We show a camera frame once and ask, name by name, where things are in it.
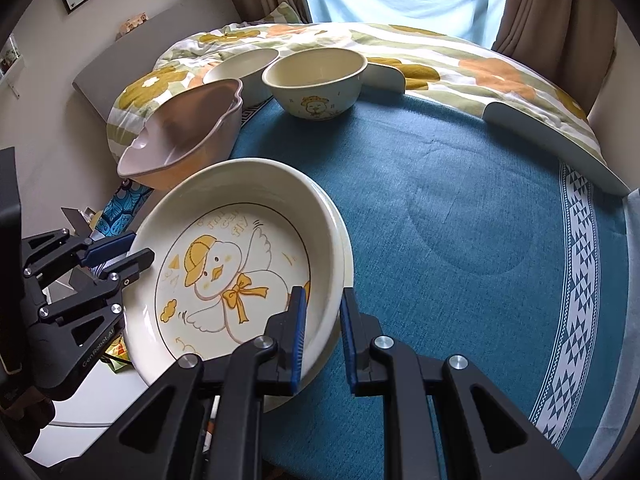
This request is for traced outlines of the teal patterned table cloth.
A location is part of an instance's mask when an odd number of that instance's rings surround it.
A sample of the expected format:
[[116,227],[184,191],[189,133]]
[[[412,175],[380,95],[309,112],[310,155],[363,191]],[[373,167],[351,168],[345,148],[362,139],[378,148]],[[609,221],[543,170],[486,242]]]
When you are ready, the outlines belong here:
[[330,122],[266,105],[233,153],[316,180],[346,222],[356,296],[386,330],[461,352],[586,479],[631,417],[639,209],[514,133],[367,90]]

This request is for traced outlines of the cream duck bowl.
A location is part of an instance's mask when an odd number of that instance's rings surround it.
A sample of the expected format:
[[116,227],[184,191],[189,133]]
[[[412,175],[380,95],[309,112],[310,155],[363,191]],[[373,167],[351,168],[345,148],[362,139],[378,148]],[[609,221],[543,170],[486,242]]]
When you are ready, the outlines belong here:
[[262,73],[262,82],[288,114],[329,120],[358,100],[368,60],[342,48],[317,48],[280,58]]

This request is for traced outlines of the plain cream bowl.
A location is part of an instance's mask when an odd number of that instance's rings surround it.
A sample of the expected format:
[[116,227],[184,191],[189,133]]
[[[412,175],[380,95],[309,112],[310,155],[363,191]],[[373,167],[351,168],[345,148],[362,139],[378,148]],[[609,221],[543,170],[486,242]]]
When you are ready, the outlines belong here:
[[242,81],[241,92],[244,108],[253,108],[267,101],[271,90],[262,82],[262,73],[280,58],[276,49],[254,49],[227,58],[209,70],[203,77],[204,84],[223,80]]

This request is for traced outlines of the floral striped duvet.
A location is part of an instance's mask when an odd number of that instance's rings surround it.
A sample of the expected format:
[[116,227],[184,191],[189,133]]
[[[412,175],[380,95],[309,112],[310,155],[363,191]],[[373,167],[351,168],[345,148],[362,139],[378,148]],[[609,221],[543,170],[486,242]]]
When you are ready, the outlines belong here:
[[321,47],[355,50],[404,74],[414,96],[482,116],[492,101],[506,103],[559,131],[596,159],[603,157],[586,113],[565,91],[529,68],[472,42],[401,25],[362,23],[230,24],[173,42],[153,65],[117,92],[106,120],[106,138],[122,156],[157,107],[202,84],[228,58],[271,48],[287,56]]

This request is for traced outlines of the white folding bed table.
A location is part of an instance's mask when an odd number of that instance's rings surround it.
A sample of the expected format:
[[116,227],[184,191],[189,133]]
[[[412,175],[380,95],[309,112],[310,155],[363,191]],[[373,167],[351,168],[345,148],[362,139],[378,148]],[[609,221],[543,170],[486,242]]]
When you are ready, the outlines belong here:
[[[401,71],[397,67],[378,63],[368,64],[362,75],[362,83],[365,86],[395,93],[406,91],[406,80]],[[600,162],[577,142],[508,104],[490,102],[485,106],[483,120],[488,124],[509,130],[558,156],[605,193],[626,196],[631,192],[623,180],[617,177],[604,162]]]

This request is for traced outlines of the pink wavy-edged bowl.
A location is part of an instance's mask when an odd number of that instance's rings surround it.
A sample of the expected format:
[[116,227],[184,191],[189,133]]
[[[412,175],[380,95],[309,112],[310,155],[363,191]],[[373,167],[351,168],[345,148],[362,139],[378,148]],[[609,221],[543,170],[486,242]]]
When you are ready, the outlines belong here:
[[242,81],[231,78],[170,98],[122,153],[119,177],[169,191],[228,159],[241,129],[242,90]]

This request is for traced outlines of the large duck plate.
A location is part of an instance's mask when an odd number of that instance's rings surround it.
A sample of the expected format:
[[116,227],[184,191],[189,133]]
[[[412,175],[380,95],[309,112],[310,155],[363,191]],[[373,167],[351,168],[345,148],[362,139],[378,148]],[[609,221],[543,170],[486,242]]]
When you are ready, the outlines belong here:
[[176,359],[226,356],[261,335],[309,286],[303,230],[323,210],[301,171],[239,158],[210,166],[168,193],[138,229],[149,270],[125,292],[125,340],[134,368],[152,384]]

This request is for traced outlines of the grey headboard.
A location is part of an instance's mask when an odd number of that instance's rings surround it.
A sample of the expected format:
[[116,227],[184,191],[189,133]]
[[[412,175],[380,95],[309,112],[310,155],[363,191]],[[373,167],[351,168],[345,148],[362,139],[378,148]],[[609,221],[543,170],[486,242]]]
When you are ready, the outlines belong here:
[[120,92],[149,73],[173,44],[239,20],[232,0],[183,0],[117,39],[79,72],[73,87],[107,120]]

